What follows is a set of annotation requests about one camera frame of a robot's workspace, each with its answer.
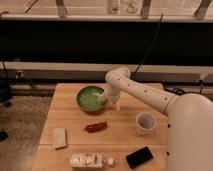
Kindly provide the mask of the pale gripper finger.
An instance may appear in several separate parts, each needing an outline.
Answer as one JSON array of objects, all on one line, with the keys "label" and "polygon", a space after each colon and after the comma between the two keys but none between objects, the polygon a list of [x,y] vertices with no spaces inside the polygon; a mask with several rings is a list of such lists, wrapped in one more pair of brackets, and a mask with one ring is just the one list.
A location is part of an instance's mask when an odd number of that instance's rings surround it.
[{"label": "pale gripper finger", "polygon": [[115,110],[116,110],[117,112],[119,112],[119,111],[120,111],[120,108],[121,108],[120,102],[118,101],[118,102],[115,103]]},{"label": "pale gripper finger", "polygon": [[107,97],[105,96],[105,93],[102,93],[102,94],[93,93],[93,95],[97,97],[97,101],[107,101]]}]

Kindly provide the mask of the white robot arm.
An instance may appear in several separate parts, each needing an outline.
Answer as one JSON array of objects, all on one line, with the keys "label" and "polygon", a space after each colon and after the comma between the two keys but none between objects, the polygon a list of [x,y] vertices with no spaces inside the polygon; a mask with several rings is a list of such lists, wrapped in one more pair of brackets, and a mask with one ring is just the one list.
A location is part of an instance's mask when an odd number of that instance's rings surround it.
[{"label": "white robot arm", "polygon": [[213,102],[197,93],[176,95],[130,79],[123,66],[106,73],[104,97],[124,91],[168,117],[166,171],[213,171]]}]

